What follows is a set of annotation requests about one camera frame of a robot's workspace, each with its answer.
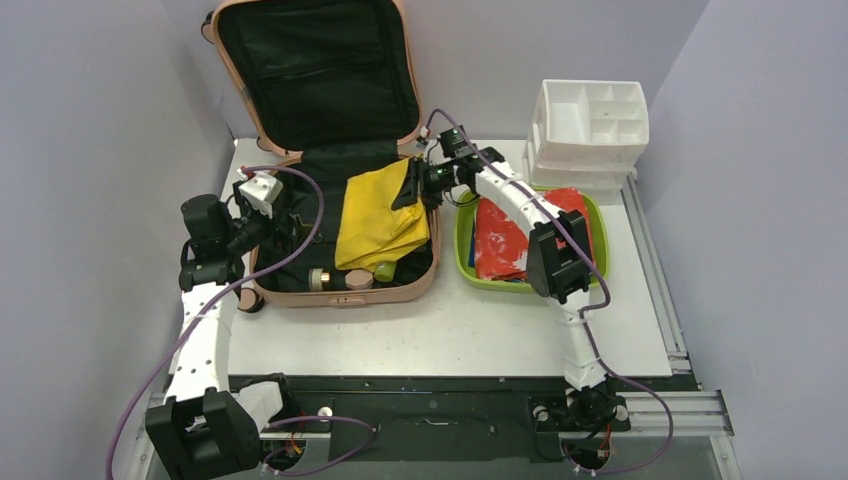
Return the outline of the yellow packet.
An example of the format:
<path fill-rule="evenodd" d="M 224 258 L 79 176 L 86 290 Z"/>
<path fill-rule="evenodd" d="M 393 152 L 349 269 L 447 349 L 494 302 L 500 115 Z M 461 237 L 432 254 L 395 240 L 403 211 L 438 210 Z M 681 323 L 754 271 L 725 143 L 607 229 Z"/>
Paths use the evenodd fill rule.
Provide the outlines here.
<path fill-rule="evenodd" d="M 430 239 L 427 210 L 421 200 L 392 207 L 409 164 L 405 158 L 348 179 L 334 257 L 337 269 L 373 272 Z"/>

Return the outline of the pink hard-shell suitcase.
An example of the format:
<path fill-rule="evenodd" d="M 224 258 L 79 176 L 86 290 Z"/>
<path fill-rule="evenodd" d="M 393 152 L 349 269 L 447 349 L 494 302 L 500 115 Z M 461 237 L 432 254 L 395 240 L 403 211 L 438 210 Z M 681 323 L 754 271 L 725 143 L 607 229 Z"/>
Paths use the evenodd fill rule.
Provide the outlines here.
<path fill-rule="evenodd" d="M 258 146 L 280 155 L 290 237 L 253 248 L 256 288 L 286 307 L 408 302 L 431 285 L 441 253 L 437 207 L 430 239 L 397 262 L 394 281 L 349 290 L 335 267 L 349 178 L 405 159 L 421 125 L 418 94 L 394 1 L 227 1 L 211 12 L 214 44 L 257 128 Z M 310 269 L 332 274 L 311 292 Z"/>

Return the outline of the red garment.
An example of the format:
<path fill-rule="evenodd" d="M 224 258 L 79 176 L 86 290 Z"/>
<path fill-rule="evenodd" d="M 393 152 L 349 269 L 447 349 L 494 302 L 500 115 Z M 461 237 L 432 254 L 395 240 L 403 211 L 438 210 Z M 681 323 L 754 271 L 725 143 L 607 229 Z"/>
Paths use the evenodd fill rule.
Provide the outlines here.
<path fill-rule="evenodd" d="M 589 219 L 588 203 L 575 188 L 540 192 L 551 204 Z M 528 239 L 492 201 L 480 199 L 474 217 L 473 266 L 475 276 L 486 281 L 525 283 Z"/>

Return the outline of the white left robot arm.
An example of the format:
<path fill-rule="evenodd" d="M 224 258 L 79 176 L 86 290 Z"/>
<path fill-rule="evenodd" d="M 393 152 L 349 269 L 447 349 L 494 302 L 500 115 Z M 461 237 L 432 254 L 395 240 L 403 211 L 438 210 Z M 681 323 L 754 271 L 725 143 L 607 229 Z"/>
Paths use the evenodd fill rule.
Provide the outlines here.
<path fill-rule="evenodd" d="M 185 320 L 171 383 L 160 406 L 145 415 L 145 430 L 172 479 L 215 479 L 260 462 L 260 433 L 291 427 L 298 402 L 272 378 L 230 390 L 232 324 L 244 290 L 245 265 L 233 246 L 237 227 L 226 204 L 202 194 L 180 208 L 189 238 L 178 283 Z"/>

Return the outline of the green plastic tray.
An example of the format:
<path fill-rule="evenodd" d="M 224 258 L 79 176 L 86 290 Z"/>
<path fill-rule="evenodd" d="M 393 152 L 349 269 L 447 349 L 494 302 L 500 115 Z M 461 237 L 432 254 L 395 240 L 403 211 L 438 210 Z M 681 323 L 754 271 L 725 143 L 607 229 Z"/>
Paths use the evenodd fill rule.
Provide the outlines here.
<path fill-rule="evenodd" d="M 601 274 L 607 273 L 608 246 L 606 230 L 601 212 L 595 202 L 582 194 L 589 210 L 588 231 L 590 240 L 591 257 Z M 533 288 L 527 280 L 525 283 L 511 283 L 506 281 L 486 281 L 475 276 L 473 266 L 473 240 L 474 240 L 474 217 L 477 204 L 480 199 L 473 202 L 463 201 L 460 207 L 456 225 L 454 228 L 454 251 L 456 264 L 460 273 L 475 288 L 493 291 L 504 291 L 509 293 L 531 294 Z"/>

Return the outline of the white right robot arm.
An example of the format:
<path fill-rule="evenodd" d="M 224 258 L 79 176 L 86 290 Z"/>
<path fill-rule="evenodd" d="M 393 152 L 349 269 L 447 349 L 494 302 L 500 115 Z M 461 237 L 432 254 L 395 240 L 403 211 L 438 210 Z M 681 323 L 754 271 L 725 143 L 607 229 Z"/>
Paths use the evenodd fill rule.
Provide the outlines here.
<path fill-rule="evenodd" d="M 609 289 L 591 254 L 586 216 L 546 200 L 500 152 L 479 149 L 460 127 L 442 132 L 438 144 L 446 161 L 433 164 L 423 155 L 412 157 L 392 206 L 421 200 L 426 207 L 437 207 L 445 194 L 466 186 L 516 224 L 528 241 L 527 280 L 556 312 L 565 345 L 565 416 L 577 430 L 597 435 L 615 420 L 618 405 L 602 388 L 610 373 L 588 324 L 594 308 L 589 302 L 591 282 L 596 280 L 604 292 Z"/>

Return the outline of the white drawer organizer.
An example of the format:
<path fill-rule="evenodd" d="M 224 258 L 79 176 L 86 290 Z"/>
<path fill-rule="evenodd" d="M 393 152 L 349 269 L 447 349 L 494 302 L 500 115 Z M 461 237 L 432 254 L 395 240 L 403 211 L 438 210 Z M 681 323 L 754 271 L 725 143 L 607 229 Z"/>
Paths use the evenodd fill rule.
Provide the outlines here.
<path fill-rule="evenodd" d="M 523 153 L 538 188 L 614 195 L 649 143 L 649 113 L 636 81 L 545 79 Z"/>

